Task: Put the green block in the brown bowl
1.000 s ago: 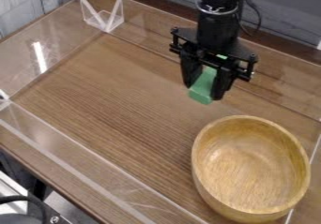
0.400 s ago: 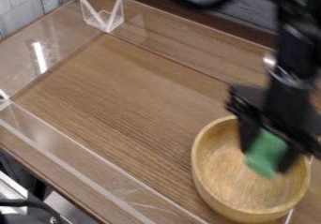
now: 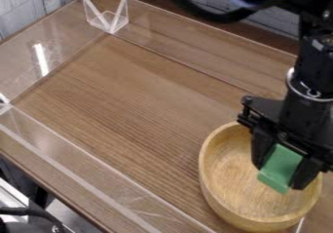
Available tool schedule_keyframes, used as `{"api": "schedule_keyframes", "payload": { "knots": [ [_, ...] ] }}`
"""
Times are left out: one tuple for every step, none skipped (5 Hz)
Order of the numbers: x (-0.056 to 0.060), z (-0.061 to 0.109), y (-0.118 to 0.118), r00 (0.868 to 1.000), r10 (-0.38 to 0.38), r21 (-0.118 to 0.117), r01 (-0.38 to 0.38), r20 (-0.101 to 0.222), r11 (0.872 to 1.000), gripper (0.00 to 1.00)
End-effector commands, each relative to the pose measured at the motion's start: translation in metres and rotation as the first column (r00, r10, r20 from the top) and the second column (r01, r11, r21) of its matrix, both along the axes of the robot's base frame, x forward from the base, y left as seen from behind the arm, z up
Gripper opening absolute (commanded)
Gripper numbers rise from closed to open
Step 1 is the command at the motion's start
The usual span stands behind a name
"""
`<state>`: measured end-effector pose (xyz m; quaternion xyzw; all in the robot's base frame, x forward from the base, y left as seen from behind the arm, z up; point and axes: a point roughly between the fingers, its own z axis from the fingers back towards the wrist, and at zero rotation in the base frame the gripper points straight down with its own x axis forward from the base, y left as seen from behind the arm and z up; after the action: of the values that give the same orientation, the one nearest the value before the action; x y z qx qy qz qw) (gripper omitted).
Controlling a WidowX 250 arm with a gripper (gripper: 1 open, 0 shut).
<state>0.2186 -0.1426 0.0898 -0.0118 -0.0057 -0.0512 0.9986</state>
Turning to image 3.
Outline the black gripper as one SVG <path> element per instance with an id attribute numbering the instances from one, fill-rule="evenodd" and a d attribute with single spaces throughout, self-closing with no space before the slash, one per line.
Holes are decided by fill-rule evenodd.
<path id="1" fill-rule="evenodd" d="M 281 144 L 304 156 L 290 187 L 304 190 L 320 172 L 333 172 L 333 69 L 294 67 L 282 99 L 244 96 L 237 121 L 250 131 L 250 160 L 260 170 Z"/>

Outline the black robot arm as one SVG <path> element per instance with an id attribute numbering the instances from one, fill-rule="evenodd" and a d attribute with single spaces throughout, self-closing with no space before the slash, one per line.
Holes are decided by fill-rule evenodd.
<path id="1" fill-rule="evenodd" d="M 278 146 L 301 157 L 286 185 L 302 190 L 333 172 L 333 0 L 230 0 L 258 12 L 278 7 L 300 17 L 300 52 L 281 100 L 246 96 L 238 122 L 252 134 L 252 163 L 262 170 Z"/>

